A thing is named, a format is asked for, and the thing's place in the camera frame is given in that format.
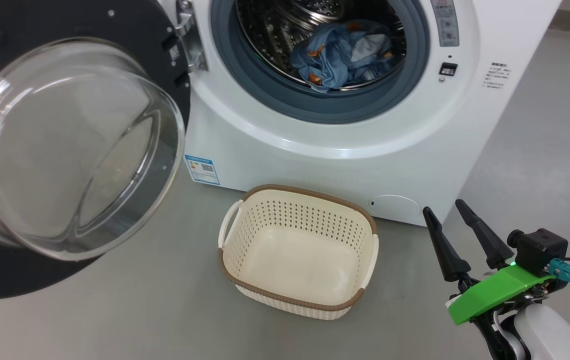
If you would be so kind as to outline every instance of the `gray floor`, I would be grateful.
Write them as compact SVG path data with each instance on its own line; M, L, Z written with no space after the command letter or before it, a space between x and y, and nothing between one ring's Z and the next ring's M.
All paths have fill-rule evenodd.
M455 285L421 227L378 222L371 284L338 321L246 298L216 264L220 221L240 196L182 171L134 239L54 287L0 300L0 360L489 359L474 326L448 317ZM461 198L503 238L544 227L570 240L570 34L545 37ZM482 276L456 213L445 232ZM570 288L547 303L570 322Z

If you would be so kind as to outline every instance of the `washing machine drum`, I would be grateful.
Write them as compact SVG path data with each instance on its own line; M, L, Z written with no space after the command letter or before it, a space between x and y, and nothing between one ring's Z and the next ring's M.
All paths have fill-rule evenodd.
M156 1L0 0L0 253L77 262L144 225L182 158L181 54Z
M253 98L294 119L345 125L393 109L420 82L431 37L424 9L420 0L211 0L210 25L225 69ZM321 60L306 57L317 53L303 51L315 40L314 34L321 36L335 25L346 25L345 30L354 26L351 34L357 37L363 34L358 30L362 20L369 27L376 24L376 33L367 37L388 39L388 50L374 51L376 55L369 59L386 59L382 68L375 66L378 69L371 71L361 60L351 63L362 54L356 49L362 48L354 46L348 57L350 47L344 45L344 38L336 40L335 34L328 42L331 48L342 49L340 59L332 57L331 66L318 66L314 62ZM312 63L310 68L315 70L303 65ZM324 84L319 73L333 79L329 69L342 74L351 69L347 82L314 90L310 84Z

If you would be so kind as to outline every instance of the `green mount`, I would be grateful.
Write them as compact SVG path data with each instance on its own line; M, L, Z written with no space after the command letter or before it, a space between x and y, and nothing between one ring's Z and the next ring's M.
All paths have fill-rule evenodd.
M515 264L507 266L463 292L447 310L454 323L460 325L552 278L551 275L536 277Z

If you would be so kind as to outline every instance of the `blue sticker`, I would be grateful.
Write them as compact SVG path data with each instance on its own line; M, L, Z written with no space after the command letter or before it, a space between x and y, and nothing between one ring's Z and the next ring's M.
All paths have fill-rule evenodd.
M191 155L185 155L185 160L194 182L220 185L213 161Z

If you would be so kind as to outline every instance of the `basket rim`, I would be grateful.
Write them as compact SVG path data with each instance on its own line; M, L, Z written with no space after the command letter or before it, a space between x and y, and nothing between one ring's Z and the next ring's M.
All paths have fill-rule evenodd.
M362 214L365 217L365 219L367 219L369 226L371 226L372 235L378 234L378 228L376 227L376 223L374 222L374 218L372 218L372 216L370 214L368 214L368 212L365 209L356 205L353 202L343 200L339 197L331 196L330 194L324 194L324 193L319 193L319 192L311 191L311 190L307 190L307 189L301 189L300 187L277 185L277 184L266 184L266 185L256 186L255 188L251 189L250 191L247 191L244 194L243 202L246 202L247 199L250 198L252 195L259 193L261 191L291 192L291 193L295 193L295 194L301 194L301 195L305 195L305 196L311 196L313 198L319 198L322 200L331 201L331 202L337 203L338 205L343 205L343 207L347 207L347 208L350 208L352 210L356 210L356 212L359 212L360 214Z
M340 310L345 310L347 308L350 308L351 306L353 306L356 303L356 301L358 301L358 299L360 299L361 296L363 296L363 293L365 292L365 289L363 289L361 287L360 289L358 289L356 294L354 294L354 296L351 297L351 299L349 299L343 303L339 303L338 305L322 305L321 303L302 301L302 300L298 300L295 298L282 296L280 294L276 294L275 292L267 291L265 289L261 289L260 287L256 287L256 286L248 284L242 280L239 280L239 278L236 278L235 276L230 274L230 272L225 267L225 262L223 262L223 249L222 248L218 248L218 265L220 266L220 269L223 272L223 274L225 274L225 276L232 283L234 283L235 285L238 285L239 287L243 287L247 290L250 290L251 292L255 292L257 294L272 298L274 300L283 301L284 303L289 303L292 305L298 305L298 306L302 306L304 308L322 310L325 312L333 312L333 311L338 312Z

